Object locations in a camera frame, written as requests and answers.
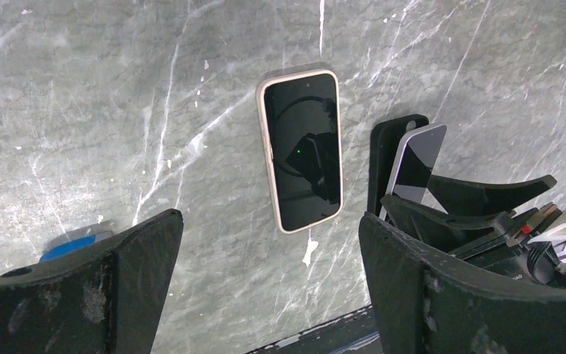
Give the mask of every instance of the black phone screen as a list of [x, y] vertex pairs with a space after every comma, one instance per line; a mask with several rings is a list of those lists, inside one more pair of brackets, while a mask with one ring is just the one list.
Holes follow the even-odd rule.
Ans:
[[340, 209], [336, 85], [332, 75], [317, 74], [265, 89], [280, 219], [289, 232]]
[[445, 125], [412, 136], [398, 169], [394, 195], [421, 203], [446, 136]]

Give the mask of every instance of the marble surface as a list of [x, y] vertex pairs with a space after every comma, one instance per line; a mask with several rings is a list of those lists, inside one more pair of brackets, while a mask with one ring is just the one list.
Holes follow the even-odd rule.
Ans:
[[[344, 207], [283, 235], [254, 92], [311, 63], [340, 79]], [[242, 353], [324, 322], [369, 301], [369, 133], [412, 113], [449, 125], [438, 174], [552, 173], [537, 202], [566, 205], [566, 1], [0, 0], [0, 274], [64, 232], [176, 207], [154, 353]]]

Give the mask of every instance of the phone case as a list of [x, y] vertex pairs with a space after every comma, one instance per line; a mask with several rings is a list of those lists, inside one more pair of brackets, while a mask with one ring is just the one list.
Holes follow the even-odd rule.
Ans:
[[[333, 77], [335, 80], [335, 97], [337, 98], [337, 112], [338, 112], [338, 146], [339, 146], [339, 155], [340, 155], [340, 208], [335, 212], [335, 214], [324, 218], [320, 221], [316, 221], [315, 223], [311, 223], [307, 226], [301, 227], [300, 229], [295, 229], [292, 231], [288, 231], [283, 229], [283, 225], [281, 222], [281, 212], [279, 210], [279, 196], [276, 192], [276, 180], [274, 176], [274, 163], [272, 161], [272, 147], [270, 146], [270, 134], [268, 133], [268, 119], [266, 117], [265, 105], [264, 105], [264, 96], [265, 96], [265, 89], [273, 84], [276, 83], [283, 83], [285, 81], [301, 79], [303, 77], [311, 77], [320, 74], [328, 74]], [[274, 209], [274, 218], [276, 220], [276, 225], [279, 227], [279, 230], [285, 234], [292, 234], [294, 232], [299, 232], [301, 230], [308, 229], [314, 225], [327, 221], [329, 219], [333, 219], [335, 216], [339, 215], [342, 210], [344, 204], [343, 198], [343, 169], [342, 169], [342, 154], [341, 154], [341, 118], [340, 118], [340, 91], [339, 91], [339, 82], [338, 77], [335, 75], [334, 72], [327, 70], [327, 69], [316, 69], [316, 70], [309, 70], [307, 72], [299, 72], [296, 74], [289, 74], [284, 75], [281, 77], [275, 77], [272, 79], [267, 79], [263, 83], [259, 85], [256, 91], [256, 99], [257, 99], [257, 111], [259, 112], [259, 125], [262, 129], [262, 141], [264, 145], [264, 154], [265, 154], [265, 161], [266, 161], [266, 169], [268, 170], [268, 179], [270, 181], [270, 196], [272, 197], [272, 206]]]

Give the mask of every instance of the white phone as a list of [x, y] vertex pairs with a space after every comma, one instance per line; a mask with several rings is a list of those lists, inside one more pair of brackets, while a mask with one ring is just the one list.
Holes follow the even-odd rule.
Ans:
[[256, 92], [277, 226], [290, 234], [341, 211], [338, 79], [326, 69], [264, 81]]
[[[430, 124], [408, 131], [398, 144], [386, 195], [421, 203], [446, 136], [445, 124]], [[381, 207], [380, 218], [387, 212]]]

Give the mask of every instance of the smartphone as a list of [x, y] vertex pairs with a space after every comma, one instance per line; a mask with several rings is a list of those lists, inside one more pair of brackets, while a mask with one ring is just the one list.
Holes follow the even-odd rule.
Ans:
[[[386, 195], [422, 202], [446, 131], [445, 124], [436, 123], [409, 131], [402, 137], [385, 189]], [[385, 208], [381, 208], [380, 217], [385, 220], [386, 215]]]
[[290, 234], [343, 204], [338, 79], [326, 69], [264, 81], [256, 98], [277, 226]]
[[377, 124], [370, 133], [368, 212], [379, 216], [380, 199], [385, 195], [398, 144], [408, 131], [428, 125], [421, 114], [391, 119]]

